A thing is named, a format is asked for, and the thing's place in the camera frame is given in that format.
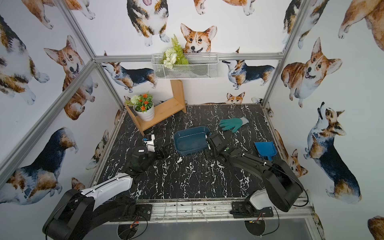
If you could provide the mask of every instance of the corgi illustration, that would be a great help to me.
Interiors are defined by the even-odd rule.
[[[297,149],[295,149],[292,153],[292,156],[289,156],[287,150],[285,149],[283,140],[281,139],[281,136],[279,132],[275,129],[276,138],[280,143],[281,151],[285,156],[286,162],[290,169],[292,169],[293,173],[296,175],[296,177],[304,176],[308,173],[308,170],[300,166],[299,160],[297,158]]]
[[[77,77],[80,70],[84,67],[84,62],[80,55],[76,52],[76,44],[71,35],[67,36],[67,45],[61,50],[44,48],[47,55],[55,62],[63,66],[66,74],[63,84],[63,91]],[[69,118],[77,120],[85,110],[85,103],[95,101],[92,96],[93,88],[97,88],[98,84],[88,77],[83,85],[76,91],[71,100],[65,105],[64,110]]]
[[[213,104],[241,104],[243,102],[243,97],[245,92],[240,95],[234,96],[230,93],[227,93],[227,101],[225,103],[204,103],[202,105],[213,105]]]
[[[368,229],[374,240],[384,240],[384,217],[376,216],[368,219]]]
[[[87,170],[96,168],[96,166],[100,160],[100,157],[105,150],[105,145],[107,145],[108,138],[109,138],[109,132],[108,132],[108,130],[105,130],[103,138],[101,139],[101,141],[99,142],[99,144],[97,145],[97,147],[95,149],[95,154],[93,155],[91,162],[86,167]]]
[[[245,15],[251,15],[254,12],[254,8],[252,6],[253,2],[256,0],[223,0],[226,3],[233,6],[242,6]],[[202,15],[205,13],[204,2],[205,0],[194,0],[195,8],[198,14]]]
[[[265,66],[248,66],[245,60],[228,60],[222,61],[228,65],[228,79],[234,83],[235,90],[244,84],[253,80],[262,79],[264,86],[273,76],[274,67],[270,65]]]
[[[168,43],[166,35],[168,20],[167,0],[127,0],[128,16],[139,36],[144,36],[144,44],[152,45],[152,36],[160,35],[163,42]]]
[[[55,3],[52,0],[22,0],[28,10],[37,17],[37,19],[48,29],[52,29],[53,25],[45,15],[44,5],[54,7]],[[65,0],[70,10],[79,10],[88,19],[94,19],[95,14],[89,10],[89,0]]]
[[[299,99],[299,106],[303,107],[303,100],[309,97],[321,84],[327,74],[337,71],[342,60],[327,59],[321,51],[320,38],[313,46],[311,59],[304,63],[288,64],[281,73],[284,86],[289,87],[289,99],[293,96]]]
[[[13,98],[19,93],[28,105],[35,103],[36,95],[28,87],[35,78],[40,83],[49,81],[49,76],[37,70],[25,44],[0,16],[0,91]]]
[[[181,24],[181,32],[187,40],[183,53],[210,53],[211,41],[216,36],[217,27],[212,26],[205,31],[193,31]]]
[[[311,31],[311,29],[316,25],[316,23],[319,21],[321,15],[323,14],[323,11],[327,5],[329,0],[316,0],[314,4],[311,6],[308,16],[305,19],[305,22],[300,30],[299,33],[299,42],[298,42],[298,47],[299,49],[303,48],[303,41],[305,36],[308,35],[308,33]],[[288,13],[288,16],[286,15],[285,18],[289,18],[291,24],[295,22],[296,20],[296,14],[295,15],[290,15],[291,11]]]
[[[336,135],[346,133],[338,122],[338,117],[344,112],[326,108],[324,102],[317,109],[319,119],[308,134],[308,148],[305,148],[305,159],[312,158],[334,182],[333,192],[326,189],[328,196],[349,204],[361,200],[358,181],[342,161],[333,143]]]
[[[339,38],[344,38],[351,25],[363,18],[376,44],[384,51],[384,0],[353,0],[340,26]]]
[[[48,193],[52,197],[63,187],[58,182],[65,150],[78,151],[73,133],[66,127],[54,132],[35,161],[18,168],[0,189],[0,204],[11,202],[28,205],[40,201]]]
[[[155,72],[150,68],[125,69],[120,63],[102,63],[101,65],[118,85],[129,89],[130,93],[133,92],[133,87],[146,82],[152,83],[152,88],[156,88]]]
[[[77,190],[77,191],[81,191],[81,190],[84,190],[85,189],[85,185],[82,184],[79,180],[77,180],[77,178],[73,177],[72,178],[72,188]]]

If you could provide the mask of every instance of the green glove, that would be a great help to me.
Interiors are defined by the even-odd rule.
[[[248,119],[245,117],[242,118],[230,118],[230,119],[222,119],[220,120],[220,127],[223,127],[222,130],[230,130],[232,129],[232,132],[235,133],[241,126],[244,124],[249,123]]]

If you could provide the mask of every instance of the black cable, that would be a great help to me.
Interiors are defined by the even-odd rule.
[[[279,213],[277,212],[276,208],[273,207],[277,213],[277,218],[278,218],[278,224],[277,224],[277,228],[275,230],[273,230],[272,232],[269,232],[269,233],[266,233],[266,234],[261,234],[261,236],[265,236],[265,235],[268,235],[268,234],[271,234],[271,233],[274,233],[275,231],[277,231],[280,227],[280,217],[279,217]]]

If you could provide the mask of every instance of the wire grid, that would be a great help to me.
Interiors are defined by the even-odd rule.
[[[217,78],[218,54],[184,54],[189,65],[173,65],[166,68],[163,63],[163,54],[152,55],[152,67],[157,79],[202,79]]]

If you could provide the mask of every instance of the wooden shelf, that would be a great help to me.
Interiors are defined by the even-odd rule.
[[[155,117],[149,122],[145,122],[140,117],[135,116],[131,109],[125,104],[125,108],[143,136],[145,130],[178,111],[182,110],[186,113],[183,82],[181,80],[171,80],[171,86],[174,97],[155,106]]]

